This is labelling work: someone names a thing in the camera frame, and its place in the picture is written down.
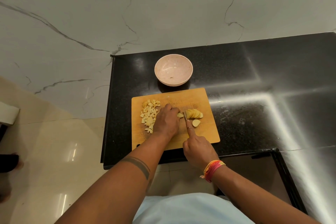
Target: white marble wall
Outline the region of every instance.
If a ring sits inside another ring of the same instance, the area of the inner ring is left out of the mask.
[[[110,54],[332,31],[335,0],[0,0],[0,75],[104,116]]]

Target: bowl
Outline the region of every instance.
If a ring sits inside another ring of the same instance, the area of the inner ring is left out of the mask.
[[[167,86],[180,86],[193,74],[193,65],[185,56],[169,54],[159,59],[154,68],[157,79]]]

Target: cutting board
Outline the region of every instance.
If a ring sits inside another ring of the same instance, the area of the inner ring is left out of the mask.
[[[145,131],[147,126],[141,123],[142,118],[140,117],[143,110],[142,103],[148,99],[159,100],[161,106],[158,109],[170,103],[173,107],[180,108],[181,112],[194,108],[199,110],[203,113],[203,118],[199,119],[201,123],[195,128],[196,134],[204,136],[210,143],[218,143],[220,141],[207,93],[204,88],[199,88],[132,98],[132,150],[150,136]],[[171,139],[165,150],[182,148],[183,142],[188,138],[186,123],[184,118],[181,118],[178,134]]]

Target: colorful thread bracelet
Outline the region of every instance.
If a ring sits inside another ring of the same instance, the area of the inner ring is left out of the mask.
[[[211,182],[213,174],[222,165],[225,165],[225,163],[223,161],[221,161],[221,160],[213,160],[213,161],[211,161],[207,165],[207,167],[204,169],[204,175],[201,175],[200,177],[202,179],[205,179],[207,182]]]

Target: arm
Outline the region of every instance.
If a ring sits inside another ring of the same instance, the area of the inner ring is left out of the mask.
[[[187,130],[189,138],[183,143],[184,154],[193,166],[203,171],[208,163],[219,159],[218,155],[205,137],[195,134],[189,120]],[[227,166],[221,166],[215,171],[212,182],[254,223],[318,223]]]
[[[149,139],[100,177],[56,224],[131,223],[166,145],[179,130],[178,112],[170,104],[162,108]]]

